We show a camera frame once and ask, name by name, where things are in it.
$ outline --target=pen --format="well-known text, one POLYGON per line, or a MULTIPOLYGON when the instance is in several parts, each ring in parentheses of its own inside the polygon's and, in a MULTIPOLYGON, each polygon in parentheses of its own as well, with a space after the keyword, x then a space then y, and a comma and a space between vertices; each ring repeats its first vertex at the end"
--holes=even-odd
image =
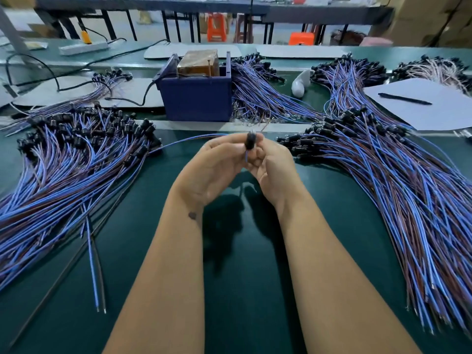
POLYGON ((399 101, 405 101, 405 102, 410 102, 410 103, 416 103, 416 104, 422 104, 424 106, 431 106, 433 103, 429 103, 427 101, 421 101, 419 99, 414 99, 414 98, 408 98, 408 97, 402 97, 402 96, 396 96, 393 94, 388 94, 388 93, 379 93, 379 96, 381 98, 386 98, 386 99, 396 99, 399 101))

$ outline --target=plastic stool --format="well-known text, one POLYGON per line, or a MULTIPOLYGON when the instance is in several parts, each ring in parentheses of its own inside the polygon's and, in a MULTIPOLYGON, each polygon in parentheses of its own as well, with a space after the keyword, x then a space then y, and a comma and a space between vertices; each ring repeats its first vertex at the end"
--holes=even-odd
POLYGON ((315 34, 311 32, 292 32, 290 40, 288 41, 289 46, 305 45, 313 46, 315 43, 315 34))
POLYGON ((207 30, 207 41, 208 42, 226 42, 226 30, 225 30, 225 18, 222 14, 215 14, 208 16, 208 30, 207 30), (219 21, 220 26, 213 27, 213 22, 219 21))

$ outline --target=sheet of paper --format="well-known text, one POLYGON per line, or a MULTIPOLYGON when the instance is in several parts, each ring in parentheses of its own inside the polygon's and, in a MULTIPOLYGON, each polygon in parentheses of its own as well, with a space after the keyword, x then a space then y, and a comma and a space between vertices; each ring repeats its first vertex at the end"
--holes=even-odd
POLYGON ((364 92, 416 130, 456 130, 472 126, 472 98, 427 79, 411 78, 364 88, 364 92), (385 99, 379 93, 414 98, 432 105, 385 99))
POLYGON ((185 56, 187 51, 199 51, 202 49, 216 49, 218 58, 225 59, 226 52, 231 53, 231 58, 241 57, 241 51, 235 45, 225 43, 191 44, 171 43, 169 45, 156 45, 149 47, 145 52, 145 59, 168 59, 173 53, 179 57, 185 56))
MULTIPOLYGON (((90 77, 66 76, 59 77, 58 80, 61 88, 68 88, 83 82, 90 81, 90 77)), ((113 96, 120 98, 128 98, 132 101, 141 104, 146 88, 148 87, 151 81, 152 78, 133 78, 131 81, 128 82, 122 81, 118 84, 118 86, 113 88, 113 96)), ((95 85, 89 83, 80 88, 57 92, 56 82, 51 79, 49 81, 41 83, 39 86, 29 91, 28 93, 16 98, 13 103, 19 106, 49 106, 51 104, 56 104, 63 101, 71 101, 72 99, 84 96, 86 94, 90 94, 93 92, 94 89, 95 85)), ((130 108, 138 107, 137 105, 128 101, 107 101, 104 99, 104 97, 101 98, 99 101, 103 107, 111 107, 114 105, 130 108)), ((146 103, 143 108, 155 108, 159 106, 164 106, 164 103, 162 102, 161 92, 158 91, 156 86, 152 86, 149 89, 149 92, 146 97, 146 103)))
POLYGON ((336 59, 347 52, 333 46, 257 45, 261 56, 273 59, 336 59))

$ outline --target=blue bin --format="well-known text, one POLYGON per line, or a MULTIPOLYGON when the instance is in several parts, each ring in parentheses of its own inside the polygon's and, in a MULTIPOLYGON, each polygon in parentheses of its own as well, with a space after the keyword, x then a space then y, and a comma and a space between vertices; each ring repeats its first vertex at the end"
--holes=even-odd
POLYGON ((219 77, 176 77, 178 58, 171 57, 154 78, 168 120, 227 122, 231 118, 231 57, 219 77))

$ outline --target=workbench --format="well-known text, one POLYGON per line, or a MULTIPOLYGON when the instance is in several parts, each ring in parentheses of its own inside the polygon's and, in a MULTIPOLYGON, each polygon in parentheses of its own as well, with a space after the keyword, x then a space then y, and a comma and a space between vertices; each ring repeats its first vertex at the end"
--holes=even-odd
MULTIPOLYGON (((106 54, 137 48, 124 45, 105 52, 67 58, 56 47, 69 41, 49 40, 50 48, 33 51, 56 69, 71 69, 106 54)), ((356 58, 380 61, 388 69, 399 62, 429 56, 460 57, 472 64, 472 50, 441 48, 344 47, 356 58)), ((243 54, 254 45, 240 45, 243 54)), ((0 63, 6 52, 0 48, 0 63)), ((290 69, 310 67, 319 60, 269 59, 272 66, 290 69)), ((160 67, 135 53, 110 63, 134 76, 148 76, 160 67)), ((17 73, 19 66, 12 72, 17 73)), ((280 87, 289 94, 290 87, 280 87)), ((327 91, 313 86, 306 101, 320 105, 327 91)), ((139 114, 139 118, 150 114, 139 114)), ((163 143, 203 131, 156 130, 163 143)), ((274 139, 280 133, 266 133, 274 139)), ((472 179, 472 148, 464 139, 448 133, 433 133, 428 139, 439 145, 472 179)), ((21 156, 16 139, 0 137, 0 178, 5 190, 17 182, 21 156)), ((46 304, 13 353, 100 353, 154 235, 171 184, 204 143, 203 140, 169 147, 164 154, 146 160, 138 180, 109 219, 97 238, 107 292, 107 314, 95 311, 90 264, 82 257, 46 304)), ((402 272, 381 216, 363 190, 345 173, 326 166, 304 166, 297 170, 320 207, 334 234, 362 269, 425 354, 470 353, 472 341, 458 328, 443 328, 431 335, 420 320, 405 309, 406 291, 402 272)), ((274 209, 265 200, 248 172, 242 172, 204 212, 205 352, 213 353, 305 353, 285 247, 274 209)), ((47 256, 0 293, 0 352, 14 338, 21 325, 50 288, 62 268, 80 246, 76 240, 47 256)))
MULTIPOLYGON (((45 23, 51 23, 51 17, 47 11, 77 11, 101 10, 104 22, 108 28, 111 39, 115 39, 115 31, 111 24, 107 11, 126 11, 134 40, 137 41, 129 10, 157 10, 162 11, 166 37, 169 39, 167 20, 164 11, 173 11, 174 17, 177 13, 196 15, 197 32, 200 35, 198 13, 228 13, 244 14, 244 43, 246 43, 247 25, 251 22, 249 15, 260 16, 258 23, 270 24, 272 35, 274 23, 316 23, 322 25, 356 24, 356 25, 381 25, 387 28, 392 15, 393 8, 387 6, 363 6, 333 1, 330 5, 287 5, 280 3, 268 3, 254 0, 35 0, 36 12, 45 23)), ((192 42, 193 27, 192 17, 187 17, 191 27, 192 42)))

